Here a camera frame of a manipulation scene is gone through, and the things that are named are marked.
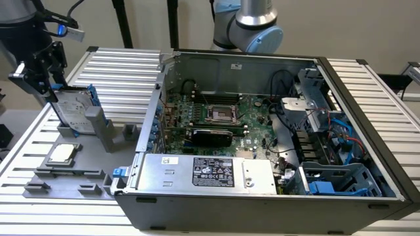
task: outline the circuit board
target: circuit board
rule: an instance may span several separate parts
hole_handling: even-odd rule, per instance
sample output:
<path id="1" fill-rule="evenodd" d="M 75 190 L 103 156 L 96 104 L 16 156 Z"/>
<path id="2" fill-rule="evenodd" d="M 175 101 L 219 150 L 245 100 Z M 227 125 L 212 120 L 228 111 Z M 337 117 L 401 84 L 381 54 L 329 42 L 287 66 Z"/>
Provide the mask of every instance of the circuit board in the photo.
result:
<path id="1" fill-rule="evenodd" d="M 171 107 L 171 118 L 168 118 L 165 129 L 168 154 L 237 156 L 269 159 L 272 163 L 277 161 L 276 155 L 267 152 L 265 145 L 263 145 L 263 140 L 268 144 L 275 139 L 273 129 L 268 122 L 268 104 L 263 103 L 263 98 L 244 95 L 235 105 L 236 122 L 248 128 L 248 132 L 243 134 L 243 128 L 240 131 L 236 131 L 235 128 L 228 129 L 233 134 L 243 134 L 243 137 L 233 135 L 229 147 L 195 147 L 187 139 L 191 122 L 205 124 L 207 110 L 219 104 L 195 103 L 188 96 L 180 94 L 169 94 L 167 101 Z"/>

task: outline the white wall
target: white wall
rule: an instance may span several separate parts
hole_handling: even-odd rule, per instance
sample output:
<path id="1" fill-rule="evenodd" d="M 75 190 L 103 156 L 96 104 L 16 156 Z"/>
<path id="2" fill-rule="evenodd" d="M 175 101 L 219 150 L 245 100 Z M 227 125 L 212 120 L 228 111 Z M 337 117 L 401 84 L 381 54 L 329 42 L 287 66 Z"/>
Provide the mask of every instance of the white wall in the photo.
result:
<path id="1" fill-rule="evenodd" d="M 408 61 L 420 61 L 420 0 L 272 0 L 277 24 L 285 32 L 281 54 L 365 59 L 376 71 L 399 73 Z M 67 13 L 76 0 L 43 0 L 52 11 Z M 125 0 L 133 44 L 169 48 L 167 0 Z M 88 46 L 123 47 L 111 0 L 85 0 L 73 12 L 85 30 L 79 43 L 64 42 L 69 68 Z M 212 19 L 208 0 L 179 0 L 180 47 L 208 49 Z M 0 59 L 0 73 L 9 67 Z"/>

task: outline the power supply label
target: power supply label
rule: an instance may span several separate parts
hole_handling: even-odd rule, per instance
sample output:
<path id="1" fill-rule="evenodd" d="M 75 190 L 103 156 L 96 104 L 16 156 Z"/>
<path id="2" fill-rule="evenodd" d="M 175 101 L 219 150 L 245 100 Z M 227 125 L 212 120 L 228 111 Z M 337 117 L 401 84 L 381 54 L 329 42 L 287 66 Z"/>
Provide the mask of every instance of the power supply label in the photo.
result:
<path id="1" fill-rule="evenodd" d="M 232 159 L 195 158 L 192 184 L 205 187 L 235 187 Z"/>

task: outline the warning label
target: warning label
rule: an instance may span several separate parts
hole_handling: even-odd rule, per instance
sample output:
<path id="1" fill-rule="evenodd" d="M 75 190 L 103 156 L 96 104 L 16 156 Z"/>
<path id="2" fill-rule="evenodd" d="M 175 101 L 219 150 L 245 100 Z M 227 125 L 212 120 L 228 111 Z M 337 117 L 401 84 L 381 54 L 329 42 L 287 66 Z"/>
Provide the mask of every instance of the warning label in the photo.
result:
<path id="1" fill-rule="evenodd" d="M 192 184 L 207 187 L 235 187 L 232 159 L 195 158 Z"/>

